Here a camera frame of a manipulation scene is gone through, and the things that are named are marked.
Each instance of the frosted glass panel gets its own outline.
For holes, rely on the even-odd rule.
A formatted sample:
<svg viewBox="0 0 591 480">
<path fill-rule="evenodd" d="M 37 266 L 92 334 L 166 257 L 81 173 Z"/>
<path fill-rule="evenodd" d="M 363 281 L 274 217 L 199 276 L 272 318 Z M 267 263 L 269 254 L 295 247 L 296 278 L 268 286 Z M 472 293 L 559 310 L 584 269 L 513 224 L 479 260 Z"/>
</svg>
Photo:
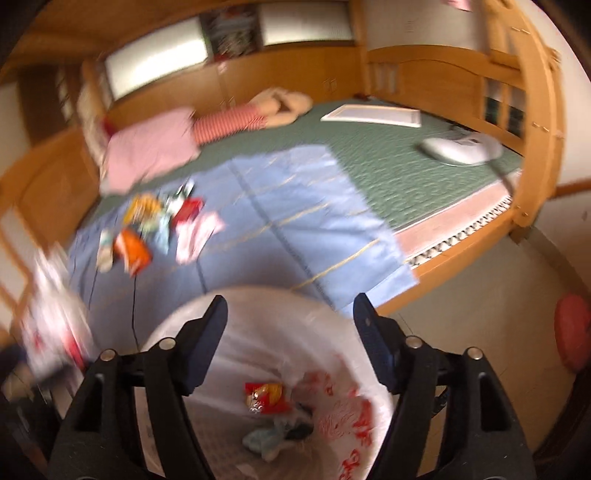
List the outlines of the frosted glass panel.
<svg viewBox="0 0 591 480">
<path fill-rule="evenodd" d="M 264 45 L 353 40 L 345 2 L 280 2 L 259 10 Z"/>
<path fill-rule="evenodd" d="M 142 85 L 207 60 L 196 18 L 157 30 L 111 54 L 105 61 L 115 99 Z"/>
</svg>

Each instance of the tiled floor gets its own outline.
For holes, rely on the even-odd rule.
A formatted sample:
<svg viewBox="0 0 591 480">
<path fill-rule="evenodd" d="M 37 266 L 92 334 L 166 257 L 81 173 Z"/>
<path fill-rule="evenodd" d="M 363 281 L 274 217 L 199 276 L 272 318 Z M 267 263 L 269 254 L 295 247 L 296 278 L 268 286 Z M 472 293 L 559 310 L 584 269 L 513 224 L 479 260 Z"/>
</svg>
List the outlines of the tiled floor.
<svg viewBox="0 0 591 480">
<path fill-rule="evenodd" d="M 569 395 L 574 375 L 554 342 L 556 301 L 566 293 L 556 272 L 527 241 L 503 239 L 457 277 L 392 315 L 431 346 L 484 351 L 536 449 Z M 432 421 L 422 472 L 435 465 L 444 415 Z"/>
</svg>

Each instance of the white tray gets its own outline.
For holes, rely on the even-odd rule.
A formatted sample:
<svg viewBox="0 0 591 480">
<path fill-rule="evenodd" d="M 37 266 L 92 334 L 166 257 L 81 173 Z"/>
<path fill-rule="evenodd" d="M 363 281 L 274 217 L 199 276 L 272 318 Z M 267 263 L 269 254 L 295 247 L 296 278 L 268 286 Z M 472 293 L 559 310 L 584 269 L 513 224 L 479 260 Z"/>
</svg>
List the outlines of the white tray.
<svg viewBox="0 0 591 480">
<path fill-rule="evenodd" d="M 381 105 L 341 105 L 320 119 L 323 122 L 363 122 L 419 128 L 421 111 Z"/>
</svg>

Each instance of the green bedspread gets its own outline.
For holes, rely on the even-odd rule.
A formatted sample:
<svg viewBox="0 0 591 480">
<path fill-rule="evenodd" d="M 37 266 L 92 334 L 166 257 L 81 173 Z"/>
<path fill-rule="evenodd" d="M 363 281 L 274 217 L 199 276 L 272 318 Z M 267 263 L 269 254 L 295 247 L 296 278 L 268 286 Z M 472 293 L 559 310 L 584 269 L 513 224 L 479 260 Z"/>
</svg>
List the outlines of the green bedspread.
<svg viewBox="0 0 591 480">
<path fill-rule="evenodd" d="M 505 148 L 503 156 L 489 165 L 451 167 L 417 149 L 424 138 L 460 136 L 452 125 L 426 113 L 421 128 L 392 125 L 320 122 L 320 118 L 343 103 L 316 105 L 292 125 L 257 132 L 243 132 L 205 146 L 197 160 L 165 176 L 134 187 L 133 193 L 154 189 L 164 183 L 207 170 L 238 155 L 254 155 L 295 147 L 328 145 L 374 212 L 398 229 L 413 223 L 476 192 L 521 164 L 521 156 Z M 102 199 L 93 213 L 98 218 L 121 205 L 126 197 Z"/>
</svg>

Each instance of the white fan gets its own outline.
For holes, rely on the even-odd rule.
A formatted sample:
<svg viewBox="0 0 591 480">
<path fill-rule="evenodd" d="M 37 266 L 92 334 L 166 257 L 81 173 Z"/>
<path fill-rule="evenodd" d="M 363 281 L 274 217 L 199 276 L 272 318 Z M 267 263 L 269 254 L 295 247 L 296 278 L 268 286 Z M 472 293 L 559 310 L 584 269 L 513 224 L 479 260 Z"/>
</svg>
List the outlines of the white fan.
<svg viewBox="0 0 591 480">
<path fill-rule="evenodd" d="M 503 154 L 503 146 L 490 135 L 473 133 L 460 140 L 426 138 L 420 148 L 445 165 L 473 167 L 495 160 Z"/>
</svg>

